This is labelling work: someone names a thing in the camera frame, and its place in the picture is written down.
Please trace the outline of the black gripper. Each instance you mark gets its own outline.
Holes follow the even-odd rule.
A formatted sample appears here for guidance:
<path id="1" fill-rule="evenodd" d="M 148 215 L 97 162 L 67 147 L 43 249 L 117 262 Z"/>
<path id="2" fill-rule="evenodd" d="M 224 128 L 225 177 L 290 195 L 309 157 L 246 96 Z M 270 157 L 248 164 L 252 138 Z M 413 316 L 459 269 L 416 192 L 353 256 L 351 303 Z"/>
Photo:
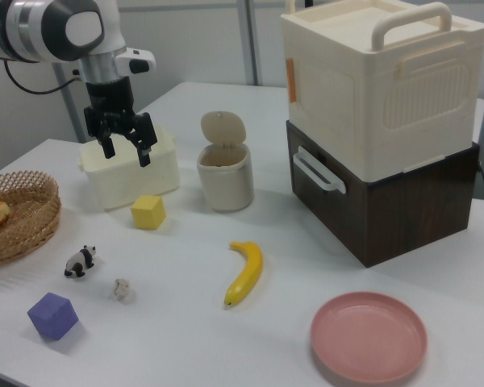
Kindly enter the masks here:
<path id="1" fill-rule="evenodd" d="M 105 84 L 86 83 L 91 105 L 84 109 L 88 134 L 102 146 L 107 159 L 115 156 L 112 134 L 123 135 L 137 150 L 141 167 L 150 164 L 156 132 L 148 113 L 133 110 L 134 98 L 128 77 Z"/>

